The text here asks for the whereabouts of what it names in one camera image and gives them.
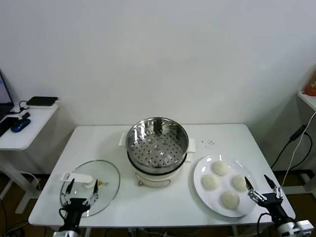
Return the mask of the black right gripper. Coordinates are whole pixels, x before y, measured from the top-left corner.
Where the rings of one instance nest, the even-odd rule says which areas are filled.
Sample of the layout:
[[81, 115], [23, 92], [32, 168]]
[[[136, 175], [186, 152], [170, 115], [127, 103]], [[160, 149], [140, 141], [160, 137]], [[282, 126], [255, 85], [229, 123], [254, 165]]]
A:
[[289, 217], [283, 207], [281, 206], [283, 202], [283, 196], [281, 193], [281, 187], [277, 187], [272, 179], [267, 175], [264, 175], [268, 185], [273, 190], [273, 193], [263, 194], [263, 196], [254, 190], [250, 181], [245, 177], [246, 187], [248, 189], [248, 196], [255, 202], [261, 203], [261, 207], [267, 209], [270, 214], [272, 221], [277, 224], [285, 224], [294, 222], [294, 219]]

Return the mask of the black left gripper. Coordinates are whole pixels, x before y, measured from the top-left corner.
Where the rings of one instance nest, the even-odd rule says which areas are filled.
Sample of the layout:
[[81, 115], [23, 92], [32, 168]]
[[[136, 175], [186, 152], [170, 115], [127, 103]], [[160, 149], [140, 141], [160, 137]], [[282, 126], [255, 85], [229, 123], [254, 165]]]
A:
[[61, 193], [61, 204], [65, 205], [66, 217], [64, 220], [64, 230], [78, 231], [82, 214], [89, 210], [89, 206], [93, 205], [98, 195], [98, 179], [95, 182], [92, 195], [87, 199], [84, 198], [71, 198], [70, 193], [75, 179], [67, 185], [66, 190]]

